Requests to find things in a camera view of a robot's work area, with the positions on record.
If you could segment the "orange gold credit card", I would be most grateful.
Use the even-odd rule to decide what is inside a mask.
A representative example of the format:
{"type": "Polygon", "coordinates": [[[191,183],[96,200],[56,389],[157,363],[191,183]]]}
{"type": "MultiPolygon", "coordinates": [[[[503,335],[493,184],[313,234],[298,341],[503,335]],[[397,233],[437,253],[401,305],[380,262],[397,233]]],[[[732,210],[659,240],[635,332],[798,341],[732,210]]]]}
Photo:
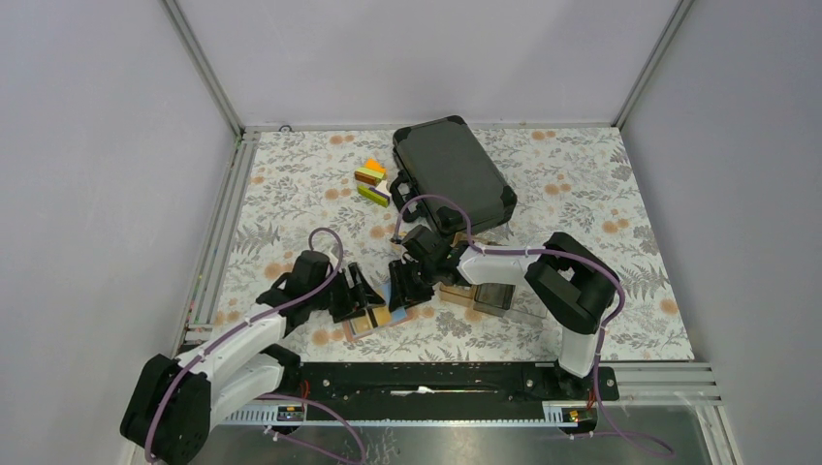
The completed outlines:
{"type": "Polygon", "coordinates": [[[375,326],[388,325],[393,319],[392,313],[387,305],[372,309],[371,316],[375,326]]]}

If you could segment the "pink leather card holder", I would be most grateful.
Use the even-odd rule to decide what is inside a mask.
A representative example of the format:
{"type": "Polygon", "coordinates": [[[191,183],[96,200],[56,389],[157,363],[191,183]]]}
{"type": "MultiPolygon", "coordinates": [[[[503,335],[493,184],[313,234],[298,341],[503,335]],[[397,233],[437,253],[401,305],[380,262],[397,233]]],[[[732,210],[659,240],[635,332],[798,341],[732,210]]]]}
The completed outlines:
{"type": "Polygon", "coordinates": [[[414,317],[404,307],[392,311],[388,303],[392,297],[392,287],[389,282],[382,284],[377,293],[384,298],[383,306],[367,309],[364,316],[341,323],[344,339],[355,342],[382,330],[410,322],[414,317]]]}

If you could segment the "floral patterned table mat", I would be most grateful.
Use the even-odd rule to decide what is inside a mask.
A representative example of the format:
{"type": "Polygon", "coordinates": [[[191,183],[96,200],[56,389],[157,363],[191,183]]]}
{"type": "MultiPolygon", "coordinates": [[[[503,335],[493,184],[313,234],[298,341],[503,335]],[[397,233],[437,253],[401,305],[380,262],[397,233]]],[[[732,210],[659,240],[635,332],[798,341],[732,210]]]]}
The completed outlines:
{"type": "MultiPolygon", "coordinates": [[[[615,128],[479,129],[476,137],[513,187],[511,220],[483,232],[488,243],[535,247],[569,233],[619,276],[627,300],[607,325],[606,360],[691,360],[694,357],[648,214],[620,133],[615,128]]],[[[240,320],[255,298],[314,238],[343,252],[367,280],[389,281],[399,254],[391,243],[393,206],[357,191],[354,171],[367,159],[395,173],[392,132],[325,131],[260,136],[226,266],[217,319],[240,320]]],[[[533,293],[516,306],[536,307],[533,293]]],[[[311,361],[550,360],[561,329],[516,321],[435,298],[409,311],[414,319],[355,342],[325,312],[285,339],[311,361]]]]}

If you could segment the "yellow card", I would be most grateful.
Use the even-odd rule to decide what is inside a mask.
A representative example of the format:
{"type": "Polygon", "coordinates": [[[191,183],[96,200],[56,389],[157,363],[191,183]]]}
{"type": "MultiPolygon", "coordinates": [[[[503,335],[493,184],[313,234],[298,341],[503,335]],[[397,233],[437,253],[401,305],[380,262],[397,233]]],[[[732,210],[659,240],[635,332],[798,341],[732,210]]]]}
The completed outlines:
{"type": "Polygon", "coordinates": [[[374,324],[370,318],[370,313],[365,311],[361,316],[357,316],[349,321],[349,328],[353,339],[364,337],[374,329],[374,324]]]}

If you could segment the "aluminium frame rail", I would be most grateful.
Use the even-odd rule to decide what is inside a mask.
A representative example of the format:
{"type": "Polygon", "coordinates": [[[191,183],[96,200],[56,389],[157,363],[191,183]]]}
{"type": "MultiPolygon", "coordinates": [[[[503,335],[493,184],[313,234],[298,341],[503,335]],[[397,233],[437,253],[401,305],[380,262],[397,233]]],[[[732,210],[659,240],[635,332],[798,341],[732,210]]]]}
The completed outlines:
{"type": "Polygon", "coordinates": [[[205,341],[217,319],[222,283],[260,136],[259,130],[248,129],[237,141],[237,150],[219,189],[205,244],[184,302],[174,354],[205,341]]]}

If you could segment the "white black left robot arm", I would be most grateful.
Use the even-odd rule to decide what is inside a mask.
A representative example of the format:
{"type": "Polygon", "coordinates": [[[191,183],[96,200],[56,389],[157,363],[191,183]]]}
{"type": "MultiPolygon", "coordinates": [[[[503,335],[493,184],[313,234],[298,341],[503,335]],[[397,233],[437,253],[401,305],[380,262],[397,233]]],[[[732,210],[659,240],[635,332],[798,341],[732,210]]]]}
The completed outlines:
{"type": "Polygon", "coordinates": [[[142,369],[119,433],[150,462],[187,464],[211,430],[250,401],[300,388],[299,358],[278,343],[314,311],[336,321],[384,305],[357,263],[342,266],[305,250],[255,300],[251,313],[220,335],[176,357],[157,355],[142,369]]]}

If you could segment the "dark grey hard case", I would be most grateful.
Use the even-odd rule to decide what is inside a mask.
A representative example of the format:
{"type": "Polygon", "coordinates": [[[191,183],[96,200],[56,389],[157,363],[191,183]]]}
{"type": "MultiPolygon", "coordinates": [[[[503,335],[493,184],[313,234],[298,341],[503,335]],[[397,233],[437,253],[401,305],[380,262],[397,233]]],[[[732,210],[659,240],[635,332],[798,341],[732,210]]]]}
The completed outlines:
{"type": "Polygon", "coordinates": [[[420,218],[441,236],[481,233],[510,221],[517,195],[458,115],[407,126],[393,134],[398,167],[389,191],[405,223],[420,218]]]}

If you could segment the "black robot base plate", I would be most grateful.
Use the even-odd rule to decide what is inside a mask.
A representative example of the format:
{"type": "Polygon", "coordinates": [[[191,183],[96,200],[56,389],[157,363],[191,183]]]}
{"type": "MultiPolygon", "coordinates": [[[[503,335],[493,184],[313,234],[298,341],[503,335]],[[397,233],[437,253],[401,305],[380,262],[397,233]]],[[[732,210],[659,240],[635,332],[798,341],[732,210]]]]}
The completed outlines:
{"type": "Polygon", "coordinates": [[[308,362],[279,345],[263,353],[285,369],[277,393],[314,401],[310,420],[542,420],[546,402],[586,409],[620,398],[610,367],[577,378],[555,362],[308,362]]]}

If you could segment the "clear acrylic card organizer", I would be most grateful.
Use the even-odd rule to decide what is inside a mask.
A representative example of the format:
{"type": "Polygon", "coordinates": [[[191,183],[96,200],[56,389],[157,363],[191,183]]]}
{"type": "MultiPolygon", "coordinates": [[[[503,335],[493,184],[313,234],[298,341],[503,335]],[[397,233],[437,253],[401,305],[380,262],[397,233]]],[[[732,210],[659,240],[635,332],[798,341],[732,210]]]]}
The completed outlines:
{"type": "Polygon", "coordinates": [[[454,286],[441,284],[441,300],[518,323],[539,326],[548,316],[541,301],[534,309],[515,305],[517,293],[532,293],[525,280],[528,268],[537,261],[536,254],[518,254],[512,247],[467,244],[460,233],[453,240],[456,249],[458,282],[454,286]]]}

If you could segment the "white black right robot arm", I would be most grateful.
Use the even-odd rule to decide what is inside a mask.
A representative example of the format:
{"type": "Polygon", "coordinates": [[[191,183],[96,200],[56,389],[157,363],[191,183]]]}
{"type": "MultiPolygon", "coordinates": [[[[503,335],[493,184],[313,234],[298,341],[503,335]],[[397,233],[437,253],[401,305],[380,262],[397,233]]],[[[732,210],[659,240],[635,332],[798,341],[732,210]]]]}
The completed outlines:
{"type": "Polygon", "coordinates": [[[403,272],[414,285],[528,288],[562,326],[557,389],[579,399],[594,386],[604,325],[622,310],[625,290],[617,274],[574,237],[556,232],[540,247],[487,245],[471,237],[454,242],[419,225],[392,242],[402,247],[403,272]]]}

